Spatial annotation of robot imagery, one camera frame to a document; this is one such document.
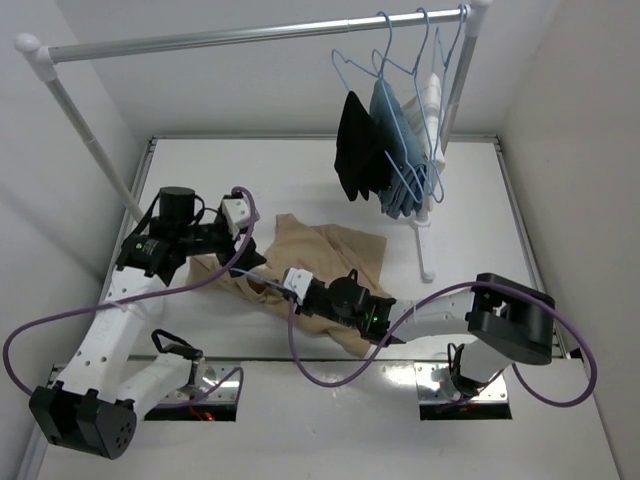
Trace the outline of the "light blue wire hanger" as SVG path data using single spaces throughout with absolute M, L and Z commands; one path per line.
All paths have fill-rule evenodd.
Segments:
M 277 281 L 257 273 L 240 268 L 232 268 L 230 272 L 231 277 L 243 293 L 250 293 L 251 295 L 285 295 L 288 293 L 288 290 Z

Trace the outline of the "beige t shirt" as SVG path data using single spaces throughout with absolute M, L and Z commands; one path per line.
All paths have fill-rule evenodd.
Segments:
M 293 214 L 279 214 L 275 220 L 275 239 L 261 255 L 266 263 L 251 272 L 259 277 L 279 281 L 286 269 L 302 268 L 312 272 L 315 278 L 328 286 L 333 280 L 346 276 L 356 269 L 358 283 L 368 288 L 372 295 L 390 297 L 380 285 L 380 276 L 387 239 L 336 224 L 309 226 Z M 213 255 L 201 255 L 189 259 L 186 283 L 193 284 L 210 277 L 221 265 Z M 257 283 L 244 276 L 233 278 L 230 273 L 196 290 L 213 294 L 228 294 L 250 303 L 258 310 L 269 311 L 287 320 L 288 302 L 273 287 Z M 347 353 L 364 358 L 371 345 L 360 334 L 317 315 L 296 315 L 294 325 L 305 334 L 331 338 Z

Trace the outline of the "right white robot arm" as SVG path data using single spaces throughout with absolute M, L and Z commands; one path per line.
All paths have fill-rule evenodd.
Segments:
M 294 313 L 344 326 L 378 349 L 424 337 L 472 335 L 473 341 L 447 350 L 444 378 L 459 400 L 478 395 L 514 363 L 552 361 L 554 300 L 492 273 L 417 302 L 374 295 L 359 284 L 357 270 L 325 283 L 307 270 L 290 268 L 283 287 Z

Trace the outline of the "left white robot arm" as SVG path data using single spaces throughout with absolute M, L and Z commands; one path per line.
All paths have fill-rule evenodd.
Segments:
M 71 360 L 29 408 L 46 440 L 110 460 L 130 446 L 137 424 L 176 390 L 197 402 L 203 352 L 159 327 L 176 271 L 190 257 L 217 254 L 216 280 L 238 261 L 255 259 L 258 219 L 252 194 L 235 187 L 213 222 L 204 201 L 186 187 L 163 187 L 123 240 L 104 303 Z

